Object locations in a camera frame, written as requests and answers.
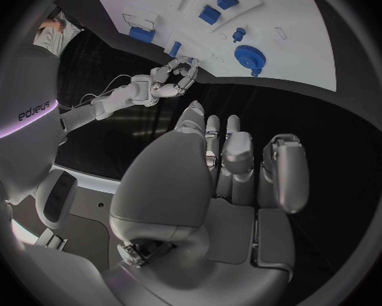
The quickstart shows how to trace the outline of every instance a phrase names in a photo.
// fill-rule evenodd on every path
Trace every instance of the blue gear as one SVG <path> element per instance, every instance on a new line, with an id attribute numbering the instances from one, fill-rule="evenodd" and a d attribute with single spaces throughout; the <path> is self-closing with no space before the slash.
<path id="1" fill-rule="evenodd" d="M 253 46 L 238 46 L 235 50 L 235 58 L 245 68 L 252 69 L 251 75 L 258 77 L 266 64 L 266 57 Z"/>

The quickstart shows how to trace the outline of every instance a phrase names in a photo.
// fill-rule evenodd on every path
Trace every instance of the black floor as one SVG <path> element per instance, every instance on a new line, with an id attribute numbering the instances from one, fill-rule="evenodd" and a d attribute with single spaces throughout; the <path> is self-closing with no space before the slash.
<path id="1" fill-rule="evenodd" d="M 61 58 L 58 99 L 63 105 L 76 105 L 82 95 L 102 92 L 118 74 L 148 73 L 157 66 L 83 32 Z M 127 82 L 116 80 L 112 88 Z M 294 133 L 306 148 L 310 201 L 290 218 L 297 265 L 280 303 L 296 305 L 340 268 L 366 230 L 382 188 L 382 133 L 345 109 L 304 95 L 257 86 L 194 84 L 181 98 L 161 99 L 151 108 L 124 109 L 72 132 L 56 161 L 120 179 L 136 155 L 172 129 L 195 99 L 206 116 L 220 117 L 222 134 L 229 115 L 241 118 L 242 130 L 254 139 L 257 166 L 262 148 L 276 134 Z"/>

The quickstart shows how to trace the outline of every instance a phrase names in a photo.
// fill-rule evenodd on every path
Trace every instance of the wire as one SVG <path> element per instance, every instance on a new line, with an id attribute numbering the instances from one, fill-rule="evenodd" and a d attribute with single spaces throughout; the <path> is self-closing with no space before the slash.
<path id="1" fill-rule="evenodd" d="M 75 105 L 75 106 L 72 105 L 72 107 L 65 107 L 64 105 L 62 105 L 62 104 L 60 104 L 60 103 L 58 103 L 58 106 L 59 106 L 61 109 L 64 109 L 64 110 L 72 110 L 72 109 L 74 109 L 74 108 L 76 108 L 76 107 L 80 107 L 81 105 L 83 105 L 83 104 L 85 104 L 85 103 L 87 103 L 87 102 L 91 102 L 92 100 L 94 100 L 94 99 L 96 99 L 96 98 L 98 98 L 98 97 L 102 97 L 103 95 L 105 95 L 105 94 L 107 94 L 107 93 L 109 93 L 109 92 L 113 92 L 114 90 L 117 90 L 118 87 L 117 87 L 117 88 L 114 88 L 113 90 L 108 90 L 107 92 L 106 92 L 106 90 L 110 87 L 110 85 L 111 85 L 115 80 L 117 80 L 119 77 L 122 77 L 122 76 L 127 76 L 127 77 L 132 78 L 132 76 L 125 75 L 125 74 L 116 76 L 116 77 L 115 77 L 115 78 L 114 78 L 114 79 L 113 79 L 113 80 L 106 86 L 106 88 L 103 90 L 103 92 L 102 92 L 101 94 L 99 94 L 99 95 L 95 95 L 95 94 L 92 94 L 92 93 L 85 94 L 85 95 L 80 99 L 79 104 L 78 104 L 78 105 Z M 82 100 L 84 99 L 84 97 L 87 97 L 88 95 L 92 95 L 94 98 L 93 98 L 93 99 L 89 99 L 89 100 L 87 100 L 87 101 L 85 101 L 85 102 L 82 102 Z"/>

